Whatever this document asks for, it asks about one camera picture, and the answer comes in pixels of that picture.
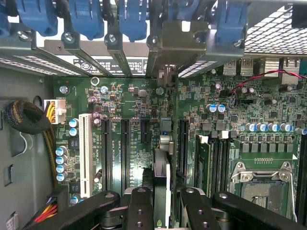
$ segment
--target chip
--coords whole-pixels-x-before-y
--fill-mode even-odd
[[[70,150],[78,150],[79,146],[79,138],[77,137],[69,137],[68,138],[68,149]]]

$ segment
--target hole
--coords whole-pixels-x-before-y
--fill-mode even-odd
[[[13,168],[14,167],[11,164],[9,167],[5,167],[4,170],[3,170],[4,187],[13,183],[13,181],[12,181],[12,170],[13,170]]]
[[[137,226],[138,228],[141,228],[141,227],[143,226],[143,223],[139,221],[139,222],[136,223],[136,226]]]
[[[208,222],[203,222],[203,227],[206,229],[206,228],[210,227],[210,225],[209,225]]]
[[[33,99],[33,104],[36,105],[38,108],[43,110],[43,100],[40,96],[35,96]]]

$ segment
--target white power connector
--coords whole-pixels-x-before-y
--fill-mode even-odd
[[[44,100],[44,110],[46,109],[46,106],[48,102],[54,102],[55,105],[55,110],[54,110],[54,115],[55,115],[55,121],[51,122],[51,124],[56,125],[56,124],[65,124],[66,122],[66,100]]]

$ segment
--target motherboard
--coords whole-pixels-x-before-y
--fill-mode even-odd
[[[163,149],[175,222],[180,186],[209,197],[229,191],[295,218],[307,88],[300,80],[287,88],[264,78],[229,93],[246,79],[207,73],[161,87],[145,78],[55,78],[55,98],[67,110],[66,122],[56,125],[58,180],[69,185],[71,204],[147,184],[166,139],[175,144]]]

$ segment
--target black capacitor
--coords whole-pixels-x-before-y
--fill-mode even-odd
[[[264,101],[264,104],[265,105],[274,105],[274,104],[277,104],[277,100],[275,99],[267,99]]]
[[[237,94],[245,94],[245,93],[247,93],[247,92],[248,92],[248,90],[247,90],[246,87],[240,87],[240,88],[237,88],[237,89],[236,89],[236,93],[237,93]]]
[[[279,92],[291,92],[293,87],[291,85],[285,85],[279,88]]]
[[[216,84],[213,84],[211,85],[211,90],[220,90],[221,89],[221,84],[220,83],[216,83]]]

